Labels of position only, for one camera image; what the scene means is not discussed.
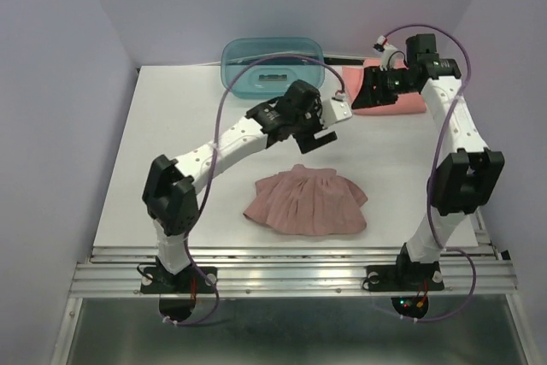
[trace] white platform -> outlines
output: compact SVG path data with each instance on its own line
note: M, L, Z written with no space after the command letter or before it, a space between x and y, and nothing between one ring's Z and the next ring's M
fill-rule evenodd
M338 89L326 75L323 95ZM99 223L96 247L143 247L156 233L141 200L151 161L184 154L213 137L223 92L219 67L143 67L127 118L120 151ZM230 96L222 130L259 103ZM426 209L426 179L437 137L429 114L354 116L336 128L338 141L305 156L287 140L251 156L215 179L208 207L190 237L192 247L399 247ZM368 195L362 211L368 228L350 236L307 238L283 235L247 221L243 210L255 196L254 182L295 163L336 168ZM475 224L467 218L449 241L476 246Z

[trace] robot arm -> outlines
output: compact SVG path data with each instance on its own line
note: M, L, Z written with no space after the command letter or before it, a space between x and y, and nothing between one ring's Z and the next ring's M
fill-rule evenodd
M472 214L490 198L502 171L501 152L491 151L479 135L463 97L456 94L462 85L456 61L437 54L434 34L419 34L407 39L407 68L392 68L397 48L380 37L374 46L382 53L379 67L365 68L362 88L352 103L353 109L394 104L402 93L418 91L439 131L449 107L459 98L444 136L439 165L432 187L432 219L442 244L452 235L466 215ZM427 215L415 235L404 244L395 266L368 267L374 281L370 291L414 291L427 281L431 291L442 290L438 260L441 250L432 235Z
M297 80L282 97L260 103L220 135L173 160L157 157L150 167L143 201L158 236L159 264L176 275L189 265L184 242L199 217L197 194L207 185L214 150L214 177L236 162L292 136L305 154L336 140L330 132L315 135L351 118L350 106L334 98L321 101L317 89Z

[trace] purple cable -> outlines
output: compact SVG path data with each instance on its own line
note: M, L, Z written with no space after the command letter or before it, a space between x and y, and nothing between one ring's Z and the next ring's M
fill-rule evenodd
M213 137L213 143L214 143L215 147L217 147L218 143L219 143L219 137L220 137L220 132L221 132L221 117L222 117L222 109L224 107L224 102L226 101L226 97L228 96L230 91L232 91L232 88L234 87L236 82L241 78L241 76L243 76L248 70L250 70L254 66L257 66L257 65L259 65L261 63L264 63L264 62L269 62L271 60L283 59L283 58L295 58L295 59L304 60L306 62L312 62L312 63L315 63L315 64L319 64L320 66L326 68L328 71L330 71L332 74L334 74L336 76L336 78L340 81L340 85L342 86L342 91L345 92L345 84L344 84L344 80L342 79L342 76L340 76L340 74L338 74L338 72L336 70L334 70L333 68L331 68L328 64L325 64L324 62L313 59L311 57L295 55L295 54L292 54L292 53L263 57L262 59L256 60L256 61L252 62L251 64L249 64L248 66L246 66L245 68L243 68L243 70L241 70L238 73L238 75L233 78L233 80L230 82L228 87L224 90L224 93L222 94L222 97L221 97L221 102L219 104L219 108L216 111L215 135ZM207 178L207 185L205 187L205 193L203 194L203 201L202 201L201 205L199 206L199 215L202 214L203 210L205 209L205 204L207 204L207 200L209 199L209 194L211 192L211 186L213 184L213 178L215 176L215 167L216 167L217 158L218 158L217 150L213 150L213 157L211 158L211 168L209 169L209 176ZM169 322L169 323L171 323L171 324L173 324L177 327L188 327L188 326L197 325L197 324L200 324L200 323L206 321L217 310L217 308L219 307L220 301L221 301L221 298L219 296L219 291L216 287L216 284L213 284L209 280L209 278L207 278L207 275L201 270L201 268L196 264L196 261L192 258L191 254L190 254L190 249L188 247L188 237L186 237L186 240L184 242L184 246L185 246L185 252L188 255L188 260L190 261L190 265L196 270L197 274L200 277L202 277L203 280L213 288L213 292L215 293L215 305L203 318L200 318L199 320L195 320L195 321L192 321L192 322L178 323L178 322L174 322L174 321L170 320L169 318L164 318L165 321L167 321L167 322Z
M460 86L460 89L457 91L456 97L454 98L454 100L452 100L452 103L449 106L448 112L446 113L446 117L444 118L444 121L443 121L443 125L441 126L441 130L438 134L437 147L435 148L435 154L433 156L433 165L431 169L431 174L429 175L429 181L427 183L427 221L429 222L429 227L431 228L431 233L433 235L433 238L435 239L435 243L437 243L437 246L439 247L439 249L443 250L444 244L441 243L441 240L438 237L437 231L435 230L435 225L433 224L433 218L431 214L431 208L432 208L431 203L433 198L432 191L433 191L433 186L435 183L435 171L437 170L438 158L440 157L441 148L443 146L444 135L448 131L448 126L450 124L450 117L454 113L454 109L456 108L459 97L463 95L463 91L468 86L469 80L471 79L471 62L469 60L468 51L465 50L465 47L463 47L463 44L460 43L460 41L454 36L452 36L450 33L446 32L445 30L439 27L435 27L435 26L431 26L431 25L427 25L423 23L412 23L409 25L396 27L395 29L390 30L384 36L387 38L389 35L393 34L394 32L398 32L399 30L406 29L409 27L427 27L429 29L436 30L437 32L441 32L444 36L452 40L460 48L460 50L462 51L463 57L465 59L465 64L468 68L468 72L465 76L465 79L463 80L462 85ZM464 256L465 258L467 258L467 260L469 261L469 266L471 267L471 272L473 276L471 280L471 288L469 289L469 293L465 301L462 303L462 305L460 305L454 311L449 312L448 314L445 314L445 315L435 317L435 318L426 318L426 319L418 320L417 322L435 322L435 321L446 320L447 318L450 318L460 313L465 307L468 306L469 302L471 301L471 297L473 296L473 293L475 292L475 286L477 285L477 269L475 267L475 264L473 263L473 260L471 259L471 256L467 252L462 250L461 248L448 247L446 248L446 251L457 252L461 254L462 256ZM408 318L409 320L413 321L412 318L409 318L407 316L404 316L403 318Z

